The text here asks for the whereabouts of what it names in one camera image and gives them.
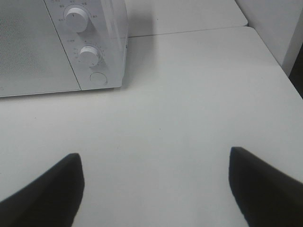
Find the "control panel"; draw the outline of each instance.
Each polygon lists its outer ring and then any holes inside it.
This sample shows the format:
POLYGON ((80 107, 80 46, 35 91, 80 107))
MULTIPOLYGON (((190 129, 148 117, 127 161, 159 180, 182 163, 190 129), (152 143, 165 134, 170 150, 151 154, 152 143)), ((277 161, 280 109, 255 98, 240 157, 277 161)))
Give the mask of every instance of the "control panel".
POLYGON ((124 1, 45 0, 45 3, 80 88, 120 87, 128 29, 124 1))

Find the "white countertop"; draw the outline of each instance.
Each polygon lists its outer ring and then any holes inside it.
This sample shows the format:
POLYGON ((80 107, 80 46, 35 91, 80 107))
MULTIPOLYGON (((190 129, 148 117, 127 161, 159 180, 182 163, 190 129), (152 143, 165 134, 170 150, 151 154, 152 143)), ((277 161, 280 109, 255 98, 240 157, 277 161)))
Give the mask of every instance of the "white countertop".
POLYGON ((79 152, 74 227, 247 226, 232 146, 303 182, 302 99, 248 27, 131 38, 122 88, 0 106, 0 200, 79 152))
POLYGON ((125 0, 129 35, 159 35, 246 26, 234 0, 125 0))

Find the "white microwave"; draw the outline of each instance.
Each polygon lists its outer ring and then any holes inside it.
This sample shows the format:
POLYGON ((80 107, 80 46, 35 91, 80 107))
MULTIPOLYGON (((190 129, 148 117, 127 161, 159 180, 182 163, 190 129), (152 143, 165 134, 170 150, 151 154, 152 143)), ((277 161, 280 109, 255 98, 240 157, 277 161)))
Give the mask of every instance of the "white microwave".
POLYGON ((120 87, 124 0, 0 0, 0 96, 120 87))

